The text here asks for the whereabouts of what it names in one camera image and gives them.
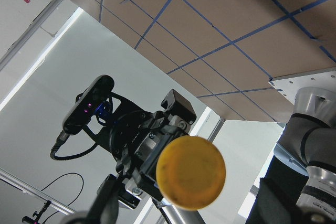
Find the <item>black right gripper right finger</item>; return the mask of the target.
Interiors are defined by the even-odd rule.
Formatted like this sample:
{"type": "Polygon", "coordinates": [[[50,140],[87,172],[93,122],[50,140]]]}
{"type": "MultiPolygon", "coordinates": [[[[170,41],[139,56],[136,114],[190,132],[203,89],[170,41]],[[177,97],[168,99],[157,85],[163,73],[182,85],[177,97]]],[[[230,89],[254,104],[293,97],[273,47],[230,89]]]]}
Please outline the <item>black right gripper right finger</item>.
{"type": "Polygon", "coordinates": [[[258,210],[265,223],[310,223],[309,216],[269,178],[260,180],[258,210]]]}

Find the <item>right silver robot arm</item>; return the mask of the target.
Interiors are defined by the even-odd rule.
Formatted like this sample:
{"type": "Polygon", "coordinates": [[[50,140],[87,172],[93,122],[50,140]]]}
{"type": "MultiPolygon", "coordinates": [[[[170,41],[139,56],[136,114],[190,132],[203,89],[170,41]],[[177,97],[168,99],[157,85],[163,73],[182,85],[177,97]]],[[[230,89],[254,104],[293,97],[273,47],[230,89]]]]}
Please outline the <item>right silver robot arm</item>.
{"type": "MultiPolygon", "coordinates": [[[[297,202],[270,178],[257,194],[259,223],[335,223],[335,104],[332,92],[306,87],[297,92],[295,109],[275,147],[275,156],[308,177],[297,202]]],[[[76,97],[64,127],[85,131],[117,161],[117,172],[149,194],[160,211],[166,197],[156,178],[162,152],[187,139],[196,120],[192,105],[171,90],[162,111],[147,112],[110,87],[93,86],[76,97]]]]}

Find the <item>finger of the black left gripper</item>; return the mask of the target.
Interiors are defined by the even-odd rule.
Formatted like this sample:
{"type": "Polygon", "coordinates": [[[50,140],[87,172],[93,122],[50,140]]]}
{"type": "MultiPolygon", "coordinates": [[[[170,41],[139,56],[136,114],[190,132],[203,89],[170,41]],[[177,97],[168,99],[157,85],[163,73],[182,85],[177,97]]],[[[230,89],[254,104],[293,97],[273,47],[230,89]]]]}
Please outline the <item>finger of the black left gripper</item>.
{"type": "Polygon", "coordinates": [[[136,208],[143,198],[143,190],[135,182],[122,182],[118,194],[122,208],[136,208]]]}

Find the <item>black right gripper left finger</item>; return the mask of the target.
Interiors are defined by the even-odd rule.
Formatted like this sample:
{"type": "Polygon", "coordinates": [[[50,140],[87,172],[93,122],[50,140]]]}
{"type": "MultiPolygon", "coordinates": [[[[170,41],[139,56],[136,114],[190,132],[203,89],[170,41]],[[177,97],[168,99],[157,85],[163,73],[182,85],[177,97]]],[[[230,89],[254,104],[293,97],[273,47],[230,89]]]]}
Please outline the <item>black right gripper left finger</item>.
{"type": "Polygon", "coordinates": [[[76,218],[76,223],[116,223],[117,218],[117,179],[110,174],[100,186],[97,197],[86,216],[76,218]]]}

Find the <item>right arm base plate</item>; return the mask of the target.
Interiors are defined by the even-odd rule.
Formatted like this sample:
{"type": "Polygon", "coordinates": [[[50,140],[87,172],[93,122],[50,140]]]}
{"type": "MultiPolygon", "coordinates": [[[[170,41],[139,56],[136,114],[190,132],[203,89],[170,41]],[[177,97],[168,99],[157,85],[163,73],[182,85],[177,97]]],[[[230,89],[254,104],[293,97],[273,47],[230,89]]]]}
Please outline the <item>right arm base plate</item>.
{"type": "Polygon", "coordinates": [[[280,76],[268,83],[294,104],[295,96],[301,88],[314,87],[335,92],[335,67],[280,76]]]}

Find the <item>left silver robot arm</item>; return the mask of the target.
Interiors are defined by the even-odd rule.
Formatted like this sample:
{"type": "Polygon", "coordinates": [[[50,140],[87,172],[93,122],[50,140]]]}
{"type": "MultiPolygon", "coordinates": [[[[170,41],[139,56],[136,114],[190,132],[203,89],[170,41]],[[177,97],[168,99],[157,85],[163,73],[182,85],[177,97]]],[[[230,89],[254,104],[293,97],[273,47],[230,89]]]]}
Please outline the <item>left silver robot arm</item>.
{"type": "Polygon", "coordinates": [[[204,223],[197,211],[180,209],[165,199],[156,178],[164,148],[188,135],[196,121],[191,103],[172,89],[161,102],[163,111],[148,112],[116,93],[111,96],[120,105],[112,114],[109,149],[118,175],[126,179],[126,190],[148,194],[168,223],[204,223]]]}

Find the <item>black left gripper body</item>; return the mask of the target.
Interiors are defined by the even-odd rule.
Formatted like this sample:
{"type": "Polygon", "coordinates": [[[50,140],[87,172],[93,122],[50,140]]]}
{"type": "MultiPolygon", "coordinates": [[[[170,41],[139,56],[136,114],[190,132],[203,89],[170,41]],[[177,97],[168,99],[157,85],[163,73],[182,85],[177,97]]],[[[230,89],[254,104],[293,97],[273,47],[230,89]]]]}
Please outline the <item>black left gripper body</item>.
{"type": "Polygon", "coordinates": [[[162,111],[148,112],[113,93],[120,105],[109,122],[109,152],[118,172],[153,172],[159,155],[174,139],[187,135],[196,120],[191,103],[172,89],[162,111]]]}

